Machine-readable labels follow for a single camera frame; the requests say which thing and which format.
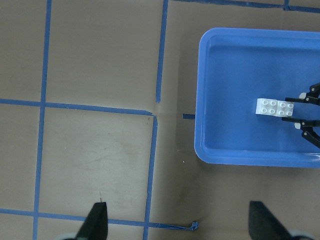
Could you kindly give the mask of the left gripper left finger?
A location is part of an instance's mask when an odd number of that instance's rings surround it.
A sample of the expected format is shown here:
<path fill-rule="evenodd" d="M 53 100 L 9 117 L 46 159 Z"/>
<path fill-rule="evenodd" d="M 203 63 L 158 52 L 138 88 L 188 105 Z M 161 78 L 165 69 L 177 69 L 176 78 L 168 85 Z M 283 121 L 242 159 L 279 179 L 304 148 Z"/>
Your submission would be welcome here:
<path fill-rule="evenodd" d="M 96 202 L 75 236 L 75 240 L 106 240 L 108 211 L 106 202 Z"/>

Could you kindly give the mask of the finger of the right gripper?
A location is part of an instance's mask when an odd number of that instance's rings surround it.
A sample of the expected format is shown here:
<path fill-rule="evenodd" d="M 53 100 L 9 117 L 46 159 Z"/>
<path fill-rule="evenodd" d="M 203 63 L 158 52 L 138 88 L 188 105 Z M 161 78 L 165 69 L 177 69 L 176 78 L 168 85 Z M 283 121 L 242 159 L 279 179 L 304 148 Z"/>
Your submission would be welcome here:
<path fill-rule="evenodd" d="M 282 117 L 282 121 L 294 123 L 296 129 L 302 131 L 301 136 L 317 148 L 320 147 L 320 136 L 314 131 L 314 128 L 320 127 L 319 120 L 305 120 L 292 117 Z"/>
<path fill-rule="evenodd" d="M 298 98 L 286 97 L 286 102 L 293 103 L 319 103 L 320 102 L 320 84 L 316 83 L 309 87 L 309 92 L 302 92 Z"/>

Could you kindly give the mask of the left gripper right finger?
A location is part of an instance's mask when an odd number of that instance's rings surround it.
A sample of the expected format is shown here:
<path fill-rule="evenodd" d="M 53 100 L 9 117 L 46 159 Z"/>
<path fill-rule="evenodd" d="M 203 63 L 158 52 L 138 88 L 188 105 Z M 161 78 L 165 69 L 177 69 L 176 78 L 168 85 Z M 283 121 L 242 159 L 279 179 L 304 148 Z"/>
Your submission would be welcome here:
<path fill-rule="evenodd" d="M 250 201 L 248 233 L 252 240 L 291 240 L 293 237 L 261 201 Z"/>

